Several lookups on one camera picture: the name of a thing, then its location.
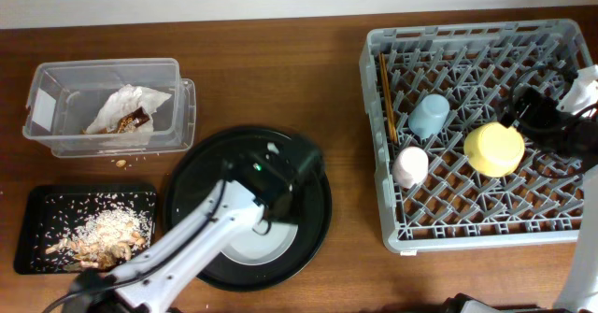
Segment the food scraps pile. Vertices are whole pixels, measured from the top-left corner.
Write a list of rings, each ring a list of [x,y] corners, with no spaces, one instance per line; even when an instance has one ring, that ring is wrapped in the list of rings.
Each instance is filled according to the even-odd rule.
[[[85,192],[46,198],[36,271],[105,272],[148,248],[155,226],[155,192]]]

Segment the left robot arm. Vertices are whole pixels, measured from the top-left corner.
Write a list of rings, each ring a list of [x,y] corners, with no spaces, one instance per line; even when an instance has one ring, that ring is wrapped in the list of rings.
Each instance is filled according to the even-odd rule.
[[[80,273],[47,306],[64,312],[165,312],[236,237],[259,223],[297,224],[294,195],[322,167],[321,150],[297,135],[282,150],[239,151],[222,160],[218,181],[200,205],[157,243],[102,277]]]

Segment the pink cup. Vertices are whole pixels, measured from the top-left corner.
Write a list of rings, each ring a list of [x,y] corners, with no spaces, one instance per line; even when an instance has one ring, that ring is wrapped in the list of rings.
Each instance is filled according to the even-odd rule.
[[[410,189],[422,183],[428,176],[429,159],[423,149],[404,148],[392,166],[392,177],[402,188]]]

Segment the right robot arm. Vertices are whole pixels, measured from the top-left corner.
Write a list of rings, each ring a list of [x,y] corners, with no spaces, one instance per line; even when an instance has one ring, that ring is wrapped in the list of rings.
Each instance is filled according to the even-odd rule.
[[[553,71],[568,82],[560,100],[533,88],[526,78]],[[513,126],[539,149],[531,167],[546,179],[579,178],[582,218],[574,258],[553,312],[597,310],[597,66],[568,72],[541,64],[523,72],[495,108],[503,129]]]

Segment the white tissue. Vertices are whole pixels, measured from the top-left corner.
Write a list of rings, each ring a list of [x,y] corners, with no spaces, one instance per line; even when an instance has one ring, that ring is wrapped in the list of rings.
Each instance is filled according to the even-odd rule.
[[[108,97],[93,122],[83,133],[93,135],[115,131],[122,117],[140,107],[149,114],[149,121],[136,128],[135,132],[152,132],[152,115],[171,97],[172,95],[167,92],[127,84]]]

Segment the gold snack wrapper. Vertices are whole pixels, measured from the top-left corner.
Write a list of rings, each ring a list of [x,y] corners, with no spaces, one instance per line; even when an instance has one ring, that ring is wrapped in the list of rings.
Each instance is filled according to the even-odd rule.
[[[116,134],[132,133],[136,128],[145,124],[150,120],[150,115],[140,107],[137,110],[122,117],[117,124],[115,129]]]

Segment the grey plate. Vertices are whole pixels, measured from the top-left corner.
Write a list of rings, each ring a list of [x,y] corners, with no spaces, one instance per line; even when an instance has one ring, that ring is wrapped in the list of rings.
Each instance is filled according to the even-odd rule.
[[[261,221],[252,229],[236,236],[221,253],[243,265],[270,263],[291,246],[297,232],[296,224],[274,222],[268,225],[267,221]]]

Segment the yellow bowl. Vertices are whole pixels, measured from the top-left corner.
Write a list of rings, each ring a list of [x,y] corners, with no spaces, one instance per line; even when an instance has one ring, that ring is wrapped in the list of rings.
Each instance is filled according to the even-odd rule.
[[[478,173],[501,178],[513,173],[525,151],[521,134],[494,121],[472,131],[464,140],[463,152]]]

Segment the blue cup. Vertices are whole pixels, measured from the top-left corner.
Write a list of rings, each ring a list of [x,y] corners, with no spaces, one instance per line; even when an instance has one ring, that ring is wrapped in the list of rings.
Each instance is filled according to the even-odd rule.
[[[449,101],[442,95],[426,95],[408,117],[408,128],[421,139],[437,135],[449,113]]]

